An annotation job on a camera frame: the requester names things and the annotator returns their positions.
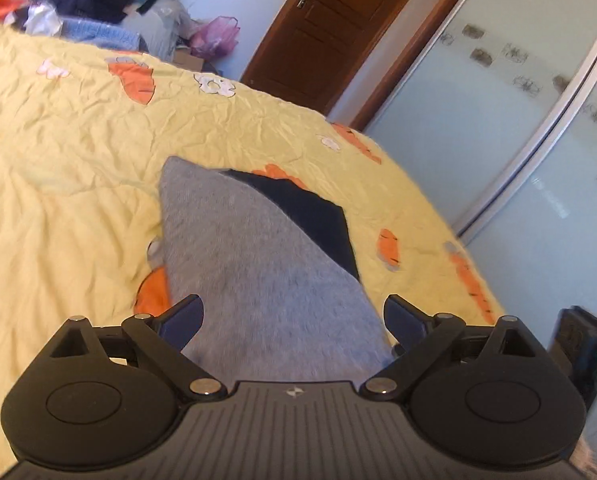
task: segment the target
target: bed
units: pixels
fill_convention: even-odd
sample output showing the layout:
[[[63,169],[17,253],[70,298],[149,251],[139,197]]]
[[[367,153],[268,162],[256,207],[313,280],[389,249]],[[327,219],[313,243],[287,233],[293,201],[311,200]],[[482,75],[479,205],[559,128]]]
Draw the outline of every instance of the bed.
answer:
[[[105,325],[131,315],[160,233],[169,155],[290,178],[341,206],[379,312],[394,293],[470,324],[502,313],[371,139],[211,74],[0,27],[0,405],[67,317]],[[13,461],[0,430],[0,473]]]

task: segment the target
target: pink plastic bag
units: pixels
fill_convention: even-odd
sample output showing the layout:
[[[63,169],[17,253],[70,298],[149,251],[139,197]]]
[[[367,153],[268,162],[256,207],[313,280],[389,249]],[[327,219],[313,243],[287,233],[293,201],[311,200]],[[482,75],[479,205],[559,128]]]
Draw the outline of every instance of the pink plastic bag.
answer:
[[[219,16],[194,34],[190,41],[192,56],[208,61],[227,56],[238,44],[236,36],[240,30],[236,18]]]

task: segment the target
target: metal screw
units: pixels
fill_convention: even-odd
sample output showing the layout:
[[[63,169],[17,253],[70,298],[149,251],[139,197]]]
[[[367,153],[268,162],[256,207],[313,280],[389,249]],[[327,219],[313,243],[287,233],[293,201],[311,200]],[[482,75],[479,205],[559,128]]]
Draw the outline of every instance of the metal screw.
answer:
[[[373,394],[390,394],[392,393],[398,384],[387,377],[374,377],[365,383],[365,387],[368,391]]]
[[[217,394],[223,385],[216,379],[196,379],[190,384],[190,390],[198,395]]]

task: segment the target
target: logo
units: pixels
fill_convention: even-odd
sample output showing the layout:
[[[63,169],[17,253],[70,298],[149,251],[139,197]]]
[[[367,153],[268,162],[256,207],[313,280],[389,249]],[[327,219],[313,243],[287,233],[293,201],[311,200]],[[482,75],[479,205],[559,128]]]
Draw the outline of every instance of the logo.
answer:
[[[298,386],[292,386],[290,389],[285,390],[285,393],[292,397],[292,399],[296,399],[296,397],[303,395],[305,391],[303,388],[299,388]]]

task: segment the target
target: sliding wardrobe door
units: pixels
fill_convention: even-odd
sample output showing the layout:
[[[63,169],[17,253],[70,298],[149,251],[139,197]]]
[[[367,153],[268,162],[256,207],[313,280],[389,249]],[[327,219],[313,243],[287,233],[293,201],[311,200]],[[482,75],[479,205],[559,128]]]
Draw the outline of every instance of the sliding wardrobe door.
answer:
[[[366,133],[460,231],[549,132],[596,56],[597,0],[464,0]]]
[[[544,344],[560,309],[581,305],[597,316],[596,78],[597,65],[536,155],[463,237],[507,312]],[[597,452],[597,404],[587,436]]]

